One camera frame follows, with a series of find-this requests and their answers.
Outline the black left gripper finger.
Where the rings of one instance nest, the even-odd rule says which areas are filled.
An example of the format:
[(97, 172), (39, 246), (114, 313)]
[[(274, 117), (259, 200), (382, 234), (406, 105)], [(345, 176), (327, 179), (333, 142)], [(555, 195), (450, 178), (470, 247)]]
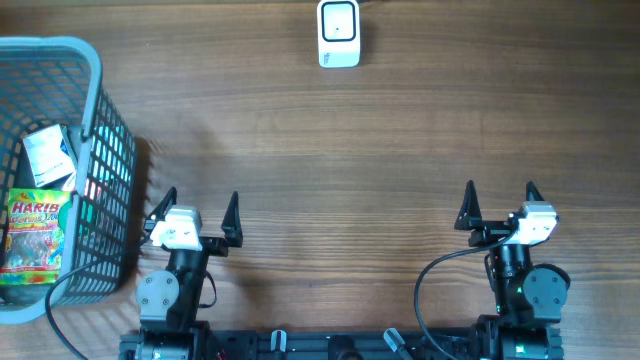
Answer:
[(241, 248), (243, 246), (243, 232), (239, 214), (239, 194), (232, 193), (225, 216), (221, 223), (225, 242), (228, 247)]
[(164, 198), (145, 218), (145, 222), (156, 223), (158, 221), (164, 220), (165, 215), (168, 213), (170, 208), (176, 204), (176, 202), (177, 202), (177, 190), (175, 187), (170, 187), (168, 192), (164, 196)]

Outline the white blue paper box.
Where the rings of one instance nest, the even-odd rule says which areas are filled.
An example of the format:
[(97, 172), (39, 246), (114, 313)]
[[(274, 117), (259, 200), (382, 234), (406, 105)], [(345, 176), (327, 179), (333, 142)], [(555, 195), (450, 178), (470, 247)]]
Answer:
[(66, 126), (51, 125), (27, 135), (23, 145), (37, 188), (76, 171), (77, 159)]

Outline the Haribo gummy worms bag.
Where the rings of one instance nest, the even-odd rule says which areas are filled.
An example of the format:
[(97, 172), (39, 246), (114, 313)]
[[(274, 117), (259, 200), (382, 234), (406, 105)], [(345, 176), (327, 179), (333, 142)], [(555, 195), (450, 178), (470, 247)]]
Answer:
[(70, 193), (60, 190), (11, 188), (9, 227), (1, 267), (2, 286), (54, 283), (62, 267), (62, 212)]

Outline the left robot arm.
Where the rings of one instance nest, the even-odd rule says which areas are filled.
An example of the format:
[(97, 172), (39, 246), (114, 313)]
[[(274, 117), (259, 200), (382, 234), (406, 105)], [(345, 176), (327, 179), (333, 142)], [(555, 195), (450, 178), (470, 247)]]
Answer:
[(206, 282), (214, 284), (207, 270), (211, 256), (226, 257), (231, 248), (243, 245), (239, 194), (231, 195), (221, 223), (221, 237), (201, 233), (202, 218), (195, 207), (177, 204), (177, 190), (169, 189), (146, 217), (144, 232), (153, 246), (169, 253), (163, 270), (147, 274), (136, 289), (140, 308), (139, 332), (129, 345), (120, 344), (121, 359), (224, 359), (223, 345), (207, 321), (199, 321)]

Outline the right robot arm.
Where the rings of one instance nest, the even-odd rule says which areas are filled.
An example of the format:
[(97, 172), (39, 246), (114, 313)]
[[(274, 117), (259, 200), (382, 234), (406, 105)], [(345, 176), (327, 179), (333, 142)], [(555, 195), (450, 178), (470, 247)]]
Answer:
[(468, 181), (454, 224), (469, 231), (469, 246), (486, 253), (485, 271), (495, 295), (496, 312), (472, 326), (467, 359), (562, 360), (561, 310), (570, 277), (552, 264), (532, 263), (530, 250), (548, 241), (559, 222), (554, 207), (533, 182), (525, 201), (503, 221), (482, 217), (475, 184)]

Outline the white barcode scanner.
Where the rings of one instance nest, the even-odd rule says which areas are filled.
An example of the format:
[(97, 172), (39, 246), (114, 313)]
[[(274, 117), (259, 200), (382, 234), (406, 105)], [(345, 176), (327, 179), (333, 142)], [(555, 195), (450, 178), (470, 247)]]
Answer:
[(316, 9), (318, 63), (351, 68), (360, 63), (360, 6), (356, 0), (321, 0)]

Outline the grey plastic mesh basket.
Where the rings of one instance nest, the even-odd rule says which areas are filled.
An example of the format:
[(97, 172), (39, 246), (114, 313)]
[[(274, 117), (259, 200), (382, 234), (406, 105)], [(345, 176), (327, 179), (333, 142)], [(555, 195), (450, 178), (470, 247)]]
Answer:
[(123, 281), (120, 253), (128, 241), (138, 151), (102, 75), (98, 53), (82, 39), (1, 40), (1, 230), (9, 227), (9, 190), (33, 184), (27, 135), (66, 126), (77, 159), (61, 267), (74, 275), (54, 290), (45, 284), (2, 287), (4, 325), (43, 316), (46, 296), (51, 305), (96, 303)]

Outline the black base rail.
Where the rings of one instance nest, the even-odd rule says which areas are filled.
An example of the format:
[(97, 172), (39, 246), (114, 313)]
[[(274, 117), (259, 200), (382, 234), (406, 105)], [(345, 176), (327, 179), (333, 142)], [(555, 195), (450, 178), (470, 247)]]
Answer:
[[(436, 344), (457, 359), (565, 358), (560, 331), (435, 328)], [(420, 332), (219, 331), (206, 340), (124, 335), (120, 359), (443, 359)]]

